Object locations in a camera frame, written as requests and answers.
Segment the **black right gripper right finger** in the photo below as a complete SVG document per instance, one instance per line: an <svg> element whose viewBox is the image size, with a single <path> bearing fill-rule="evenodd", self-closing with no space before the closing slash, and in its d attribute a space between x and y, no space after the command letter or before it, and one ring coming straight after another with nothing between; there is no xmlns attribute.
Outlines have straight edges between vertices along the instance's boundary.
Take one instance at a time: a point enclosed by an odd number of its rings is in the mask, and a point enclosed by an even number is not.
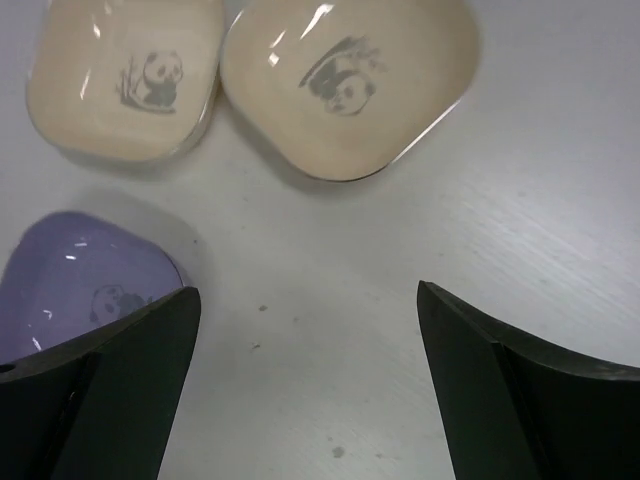
<svg viewBox="0 0 640 480"><path fill-rule="evenodd" d="M636 479L639 370L571 351L422 281L417 312L458 479Z"/></svg>

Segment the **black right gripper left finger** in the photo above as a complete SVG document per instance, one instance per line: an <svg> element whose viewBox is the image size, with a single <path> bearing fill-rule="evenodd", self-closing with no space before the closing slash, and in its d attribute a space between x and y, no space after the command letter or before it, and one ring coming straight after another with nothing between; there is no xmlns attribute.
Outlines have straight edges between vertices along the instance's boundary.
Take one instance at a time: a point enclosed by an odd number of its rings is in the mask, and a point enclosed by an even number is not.
<svg viewBox="0 0 640 480"><path fill-rule="evenodd" d="M184 287L1 365L4 479L155 479L198 334Z"/></svg>

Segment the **purple panda plate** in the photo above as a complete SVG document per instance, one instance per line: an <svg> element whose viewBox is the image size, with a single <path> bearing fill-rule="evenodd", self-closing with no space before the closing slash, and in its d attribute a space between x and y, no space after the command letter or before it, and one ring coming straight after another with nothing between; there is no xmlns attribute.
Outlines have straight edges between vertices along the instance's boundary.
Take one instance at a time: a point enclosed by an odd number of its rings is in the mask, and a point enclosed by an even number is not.
<svg viewBox="0 0 640 480"><path fill-rule="evenodd" d="M1 360L9 363L119 320L185 281L157 245L80 212L30 226L1 277Z"/></svg>

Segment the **cream panda plate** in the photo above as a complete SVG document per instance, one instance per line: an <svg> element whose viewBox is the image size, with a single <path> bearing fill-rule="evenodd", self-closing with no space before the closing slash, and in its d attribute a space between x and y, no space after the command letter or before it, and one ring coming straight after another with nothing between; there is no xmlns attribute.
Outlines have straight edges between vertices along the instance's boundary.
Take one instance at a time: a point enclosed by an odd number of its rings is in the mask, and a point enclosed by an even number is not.
<svg viewBox="0 0 640 480"><path fill-rule="evenodd" d="M464 1L253 1L224 38L223 89L300 172L366 178L459 103L480 60Z"/></svg>
<svg viewBox="0 0 640 480"><path fill-rule="evenodd" d="M51 1L26 85L61 151L131 164L195 146L211 119L221 1Z"/></svg>

